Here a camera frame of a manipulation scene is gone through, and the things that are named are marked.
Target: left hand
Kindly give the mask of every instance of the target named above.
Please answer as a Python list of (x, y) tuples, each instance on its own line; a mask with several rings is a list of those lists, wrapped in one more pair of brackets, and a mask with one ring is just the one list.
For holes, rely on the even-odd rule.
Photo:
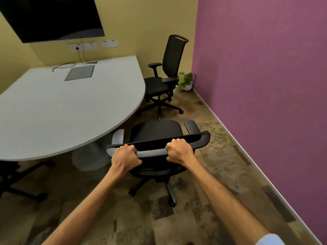
[(142, 161), (136, 156), (134, 145), (123, 145), (116, 148), (111, 159), (111, 169), (117, 170), (121, 177), (128, 171), (142, 164)]

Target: black tv screen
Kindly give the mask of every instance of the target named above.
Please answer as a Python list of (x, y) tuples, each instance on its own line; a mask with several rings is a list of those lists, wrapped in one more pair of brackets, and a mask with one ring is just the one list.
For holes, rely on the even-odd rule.
[(0, 0), (23, 43), (104, 36), (94, 0)]

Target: office chair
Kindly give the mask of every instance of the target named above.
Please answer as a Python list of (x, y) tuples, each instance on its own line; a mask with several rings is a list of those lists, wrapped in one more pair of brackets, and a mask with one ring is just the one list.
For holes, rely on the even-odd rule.
[[(167, 143), (171, 142), (173, 138), (183, 138), (191, 145), (193, 152), (195, 152), (196, 149), (206, 146), (210, 141), (210, 133), (208, 131), (200, 132), (193, 120), (186, 121), (184, 124), (189, 135), (183, 135), (181, 126), (173, 120), (150, 121), (137, 124), (132, 128), (128, 145), (133, 144), (136, 147), (136, 155), (142, 160), (140, 166), (130, 171), (133, 176), (142, 178), (142, 181), (129, 191), (132, 197), (136, 195), (137, 190), (149, 179), (154, 179), (157, 183), (165, 182), (170, 194), (168, 205), (176, 206), (177, 201), (173, 188), (169, 184), (169, 179), (171, 176), (185, 171), (186, 168), (166, 161), (168, 156)], [(122, 131), (124, 130), (115, 132), (112, 144), (106, 147), (110, 157), (113, 156), (115, 148), (124, 145)]]
[[(162, 63), (148, 64), (148, 67), (153, 69), (154, 77), (145, 78), (145, 101), (153, 101), (150, 104), (136, 112), (136, 115), (141, 115), (142, 111), (148, 110), (153, 107), (158, 107), (158, 119), (161, 119), (161, 107), (169, 107), (179, 111), (182, 114), (184, 111), (173, 105), (165, 103), (165, 101), (171, 101), (171, 97), (174, 95), (173, 90), (178, 85), (178, 68), (180, 66), (183, 50), (185, 44), (188, 42), (187, 38), (179, 35), (170, 35), (168, 38), (165, 54), (163, 56)], [(168, 78), (158, 77), (157, 67), (162, 66), (163, 71)], [(168, 97), (160, 99), (160, 96), (167, 94)]]
[(10, 192), (13, 194), (21, 195), (36, 200), (38, 203), (42, 202), (47, 198), (46, 193), (41, 193), (37, 196), (31, 195), (29, 193), (23, 192), (16, 188), (11, 187), (12, 184), (21, 180), (29, 173), (33, 172), (37, 168), (45, 165), (46, 167), (51, 167), (54, 165), (53, 161), (39, 162), (38, 164), (24, 170), (23, 172), (18, 172), (19, 168), (18, 162), (6, 162), (0, 161), (0, 197), (4, 192)]

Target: potted plant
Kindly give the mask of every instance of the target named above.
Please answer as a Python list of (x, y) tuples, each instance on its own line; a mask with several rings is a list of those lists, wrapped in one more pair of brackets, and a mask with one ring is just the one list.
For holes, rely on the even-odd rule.
[(192, 89), (192, 73), (185, 74), (184, 72), (178, 73), (178, 79), (180, 80), (178, 83), (178, 87), (185, 91), (189, 91)]

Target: hand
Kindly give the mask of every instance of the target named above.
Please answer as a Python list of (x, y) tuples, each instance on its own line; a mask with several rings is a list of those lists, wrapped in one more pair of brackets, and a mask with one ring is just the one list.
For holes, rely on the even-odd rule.
[(142, 161), (136, 156), (134, 145), (125, 144), (116, 148), (111, 159), (110, 169), (117, 170), (120, 177), (123, 177), (128, 171), (142, 164)]
[(194, 153), (192, 147), (185, 139), (173, 139), (166, 145), (168, 150), (167, 161), (181, 164), (184, 167), (189, 166), (190, 161), (194, 161)]

